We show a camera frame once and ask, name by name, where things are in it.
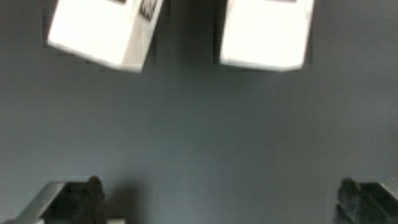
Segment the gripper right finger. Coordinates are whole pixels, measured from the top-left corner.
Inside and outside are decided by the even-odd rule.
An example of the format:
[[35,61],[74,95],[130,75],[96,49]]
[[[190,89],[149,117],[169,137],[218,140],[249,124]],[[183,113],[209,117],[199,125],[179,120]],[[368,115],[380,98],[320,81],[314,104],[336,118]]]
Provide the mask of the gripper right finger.
[[398,181],[341,180],[334,224],[398,224]]

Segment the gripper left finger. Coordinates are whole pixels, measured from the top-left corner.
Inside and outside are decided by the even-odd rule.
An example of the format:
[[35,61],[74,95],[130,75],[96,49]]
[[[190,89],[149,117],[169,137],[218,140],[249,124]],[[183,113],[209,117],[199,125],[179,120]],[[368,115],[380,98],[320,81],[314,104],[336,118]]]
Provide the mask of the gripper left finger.
[[50,182],[10,224],[106,224],[99,177],[82,182]]

